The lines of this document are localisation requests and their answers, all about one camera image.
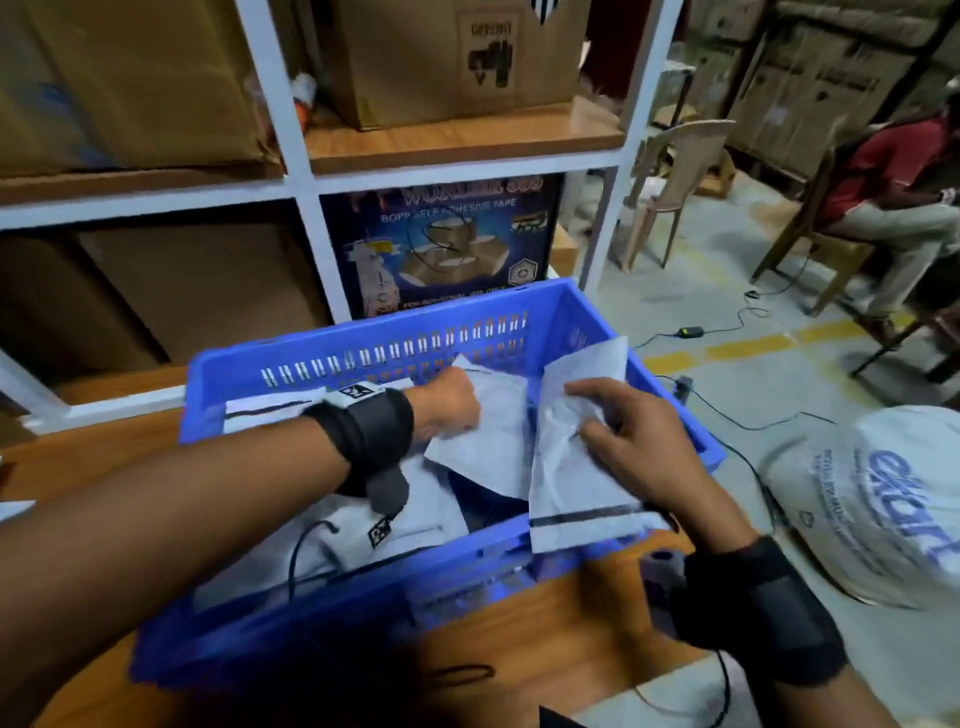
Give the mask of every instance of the concrete floor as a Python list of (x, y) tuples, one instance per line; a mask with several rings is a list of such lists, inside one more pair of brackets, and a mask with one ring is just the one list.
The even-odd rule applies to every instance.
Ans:
[[(574, 239), (584, 240), (600, 189), (600, 180), (589, 178), (577, 217), (570, 225)], [(643, 347), (641, 355), (654, 374), (692, 376), (697, 393), (746, 426), (766, 425), (799, 410), (840, 424), (851, 423), (883, 406), (936, 404), (953, 394), (956, 383), (936, 386), (924, 381), (924, 370), (936, 363), (940, 354), (922, 333), (909, 339), (900, 352), (877, 362), (862, 381), (850, 380), (847, 372), (874, 352), (876, 344), (837, 304), (830, 305), (819, 318), (805, 315), (830, 275), (816, 263), (810, 262), (797, 284), (785, 293), (752, 303), (765, 311), (741, 310), (746, 291), (769, 293), (789, 282), (790, 278), (770, 272), (756, 286), (748, 279), (795, 209), (777, 192), (739, 175), (726, 201), (690, 199), (665, 269), (659, 261), (669, 232), (669, 215), (658, 220), (650, 244), (637, 258), (631, 274), (607, 263), (595, 302), (611, 325), (628, 335), (634, 346), (656, 333), (670, 333), (679, 327), (735, 328), (701, 339), (658, 337)], [(625, 238), (631, 222), (632, 212), (625, 209), (612, 249)], [(797, 251), (784, 261), (781, 269), (788, 277), (800, 271), (804, 253)], [(869, 298), (870, 283), (856, 280), (848, 293), (854, 304), (860, 304)], [(900, 323), (907, 320), (909, 316), (904, 313)], [(696, 397), (691, 396), (688, 405), (712, 432), (758, 466), (786, 441), (833, 428), (801, 416), (762, 431), (747, 431), (717, 415)], [(730, 456), (716, 477), (759, 529), (771, 531), (767, 510), (746, 465)], [(898, 719), (944, 719), (960, 709), (956, 692), (960, 685), (960, 664), (956, 661), (960, 654), (960, 610), (929, 614), (860, 604), (837, 592), (786, 541), (784, 546), (834, 614), (854, 665)], [(678, 700), (682, 707), (686, 695), (694, 707), (703, 709), (693, 716), (665, 716), (628, 692), (594, 706), (579, 718), (589, 728), (709, 724), (705, 717), (712, 710), (711, 681), (716, 697), (721, 683), (715, 660), (665, 676), (650, 686), (659, 695), (668, 695), (665, 704), (674, 707)], [(749, 718), (744, 720), (732, 719), (729, 724), (753, 724)]]

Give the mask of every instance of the wrist band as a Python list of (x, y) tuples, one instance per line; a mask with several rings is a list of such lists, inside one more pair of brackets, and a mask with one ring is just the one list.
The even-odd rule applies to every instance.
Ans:
[(836, 622), (770, 536), (738, 551), (694, 553), (671, 612), (681, 638), (723, 649), (748, 671), (815, 687), (848, 663)]
[(338, 493), (368, 497), (371, 508), (388, 518), (403, 510), (410, 485), (395, 466), (413, 442), (414, 410), (402, 392), (359, 382), (327, 395), (301, 415), (316, 421), (350, 464)]

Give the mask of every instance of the wooden table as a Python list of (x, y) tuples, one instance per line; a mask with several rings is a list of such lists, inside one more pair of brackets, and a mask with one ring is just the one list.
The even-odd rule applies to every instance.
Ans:
[[(4, 451), (0, 498), (43, 501), (177, 441), (180, 412), (167, 411), (46, 435)], [(433, 693), (461, 724), (532, 726), (539, 705), (565, 715), (627, 690), (703, 653), (653, 631), (637, 561), (654, 548), (690, 549), (658, 533), (569, 576), (540, 584), (427, 634), (423, 668), (493, 665), (492, 680)], [(249, 724), (195, 715), (184, 694), (133, 685), (127, 677), (134, 635), (94, 661), (51, 701), (44, 728), (159, 728)], [(330, 725), (322, 719), (317, 725)]]

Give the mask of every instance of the wooden shelf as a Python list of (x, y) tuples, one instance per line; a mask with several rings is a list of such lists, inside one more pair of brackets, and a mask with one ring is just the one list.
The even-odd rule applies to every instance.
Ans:
[(306, 133), (315, 174), (573, 152), (623, 145), (615, 115), (583, 97), (495, 116), (358, 132), (322, 109)]
[(186, 367), (167, 364), (149, 372), (85, 376), (55, 387), (54, 390), (67, 404), (89, 404), (186, 384), (186, 371)]
[(281, 177), (283, 168), (271, 161), (222, 167), (73, 172), (15, 177), (0, 179), (0, 206), (106, 197), (133, 192), (158, 192), (232, 182), (276, 180)]

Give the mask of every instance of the person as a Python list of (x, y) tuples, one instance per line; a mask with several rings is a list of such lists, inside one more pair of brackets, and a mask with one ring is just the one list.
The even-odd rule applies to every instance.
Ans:
[[(668, 401), (611, 379), (572, 382), (567, 392), (616, 413), (617, 432), (589, 421), (583, 441), (625, 488), (672, 513), (697, 554), (733, 563), (745, 549), (773, 543), (759, 538), (707, 474)], [(407, 444), (479, 421), (472, 385), (455, 367), (402, 396), (413, 415)], [(337, 490), (353, 466), (326, 428), (304, 416), (171, 449), (0, 523), (0, 723), (28, 725), (105, 645)], [(732, 592), (728, 585), (712, 593), (703, 614)], [(791, 624), (810, 612), (790, 598), (779, 608)], [(725, 632), (758, 629), (741, 622)], [(842, 659), (823, 684), (800, 685), (779, 682), (796, 664), (769, 663), (762, 642), (738, 659), (765, 725), (897, 725), (847, 664), (842, 645), (833, 646)]]
[(881, 344), (896, 329), (890, 319), (938, 255), (960, 244), (957, 190), (919, 192), (910, 187), (933, 161), (960, 140), (960, 94), (920, 120), (890, 124), (871, 135), (842, 163), (821, 204), (817, 228), (854, 240), (882, 242), (894, 251), (860, 324)]

